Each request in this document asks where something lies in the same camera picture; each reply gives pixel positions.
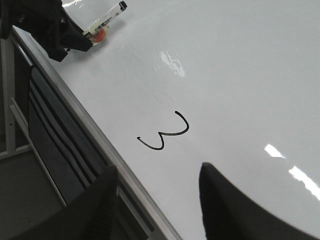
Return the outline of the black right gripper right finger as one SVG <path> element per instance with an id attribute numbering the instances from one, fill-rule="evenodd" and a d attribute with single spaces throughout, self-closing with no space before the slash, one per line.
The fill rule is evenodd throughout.
<path id="1" fill-rule="evenodd" d="M 201 165 L 198 185 L 208 240 L 314 239 L 255 203 L 209 162 Z"/>

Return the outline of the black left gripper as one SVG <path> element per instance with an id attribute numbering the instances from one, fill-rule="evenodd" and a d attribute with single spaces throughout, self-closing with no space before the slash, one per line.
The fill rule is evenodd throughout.
<path id="1" fill-rule="evenodd" d="M 8 39 L 13 26 L 30 33 L 48 56 L 58 62 L 67 56 L 65 48 L 86 52 L 92 47 L 60 0 L 2 0 L 0 38 Z"/>

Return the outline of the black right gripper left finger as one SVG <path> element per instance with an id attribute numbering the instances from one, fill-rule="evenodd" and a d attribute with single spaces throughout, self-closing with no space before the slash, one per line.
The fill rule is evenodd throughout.
<path id="1" fill-rule="evenodd" d="M 116 208 L 118 170 L 108 166 L 70 204 L 12 240 L 109 240 Z"/>

